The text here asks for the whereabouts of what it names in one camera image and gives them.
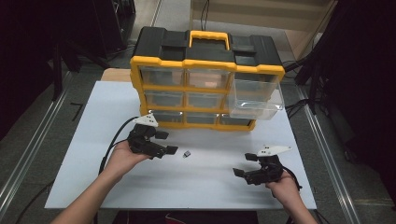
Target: yellow handle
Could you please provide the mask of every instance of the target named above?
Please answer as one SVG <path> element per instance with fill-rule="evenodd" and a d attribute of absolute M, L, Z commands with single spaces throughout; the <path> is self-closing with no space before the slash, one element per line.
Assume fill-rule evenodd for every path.
<path fill-rule="evenodd" d="M 228 35 L 226 33 L 209 32 L 209 31 L 190 31 L 190 48 L 192 46 L 192 40 L 197 39 L 214 39 L 223 40 L 225 42 L 225 48 L 230 49 L 230 44 L 228 42 Z"/>

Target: yellow frame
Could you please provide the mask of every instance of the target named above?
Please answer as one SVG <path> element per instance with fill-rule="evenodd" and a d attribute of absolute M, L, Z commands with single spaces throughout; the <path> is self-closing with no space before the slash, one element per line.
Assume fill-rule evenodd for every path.
<path fill-rule="evenodd" d="M 216 39 L 224 40 L 226 44 L 226 49 L 230 49 L 228 35 L 225 33 L 214 33 L 214 32 L 202 32 L 202 31 L 191 31 L 190 32 L 190 43 L 191 47 L 193 38 L 204 38 L 204 39 Z M 255 126 L 255 121 L 252 120 L 249 125 L 223 125 L 219 123 L 220 114 L 229 114 L 227 108 L 223 108 L 225 104 L 225 97 L 221 100 L 220 108 L 201 108 L 187 106 L 187 97 L 184 96 L 187 92 L 199 92 L 199 93 L 221 93 L 227 95 L 231 88 L 232 76 L 227 78 L 226 88 L 220 89 L 207 89 L 207 88 L 196 88 L 187 86 L 186 73 L 182 76 L 184 77 L 184 82 L 181 86 L 157 86 L 144 84 L 142 76 L 140 73 L 139 66 L 152 66 L 152 67 L 168 67 L 168 68 L 181 68 L 181 69 L 192 69 L 192 68 L 204 68 L 204 69 L 221 69 L 228 71 L 230 73 L 250 73 L 250 74 L 265 74 L 265 75 L 277 75 L 280 81 L 285 70 L 281 65 L 266 65 L 259 64 L 257 66 L 246 66 L 237 65 L 236 63 L 228 62 L 215 62 L 215 61 L 203 61 L 203 60 L 191 60 L 185 59 L 181 62 L 176 61 L 164 61 L 158 57 L 147 57 L 147 56 L 134 56 L 131 59 L 131 80 L 134 88 L 137 90 L 140 100 L 140 113 L 142 115 L 147 114 L 149 110 L 170 110 L 170 111 L 182 111 L 182 123 L 177 122 L 160 122 L 162 127 L 167 128 L 210 128 L 219 131 L 251 131 Z M 151 105 L 148 108 L 147 100 L 144 94 L 145 90 L 150 91 L 181 91 L 183 92 L 182 106 L 162 106 L 162 105 Z M 200 123 L 188 123 L 186 121 L 186 112 L 205 112 L 218 114 L 216 120 L 213 124 L 200 124 Z"/>

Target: white table surface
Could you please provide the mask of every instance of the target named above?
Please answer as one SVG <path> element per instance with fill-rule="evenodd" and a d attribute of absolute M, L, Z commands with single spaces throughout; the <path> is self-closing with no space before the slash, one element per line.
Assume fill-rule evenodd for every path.
<path fill-rule="evenodd" d="M 66 208 L 97 177 L 100 162 L 119 127 L 139 116 L 139 100 L 131 83 L 97 81 L 45 205 Z M 128 136 L 127 125 L 118 140 Z M 233 175 L 233 168 L 258 170 L 245 153 L 262 145 L 290 146 L 279 154 L 282 164 L 298 177 L 308 209 L 316 209 L 312 190 L 285 110 L 271 120 L 257 120 L 251 132 L 218 132 L 208 129 L 163 129 L 166 140 L 151 141 L 177 146 L 175 155 L 139 163 L 107 195 L 102 208 L 117 209 L 277 209 L 282 205 L 264 185 L 248 185 Z M 191 155 L 183 158 L 183 153 Z"/>

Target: forearm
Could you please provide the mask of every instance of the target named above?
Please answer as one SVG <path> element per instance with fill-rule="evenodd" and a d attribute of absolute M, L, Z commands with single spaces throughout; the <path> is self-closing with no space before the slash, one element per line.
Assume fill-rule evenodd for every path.
<path fill-rule="evenodd" d="M 118 180 L 115 176 L 102 173 L 51 223 L 91 223 L 105 197 Z"/>

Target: storage organizer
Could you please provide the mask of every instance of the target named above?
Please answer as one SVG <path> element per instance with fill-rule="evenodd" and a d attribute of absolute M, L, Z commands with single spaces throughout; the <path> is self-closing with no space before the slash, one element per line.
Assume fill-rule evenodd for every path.
<path fill-rule="evenodd" d="M 131 59 L 140 113 L 160 126 L 250 131 L 284 103 L 270 36 L 144 27 Z"/>

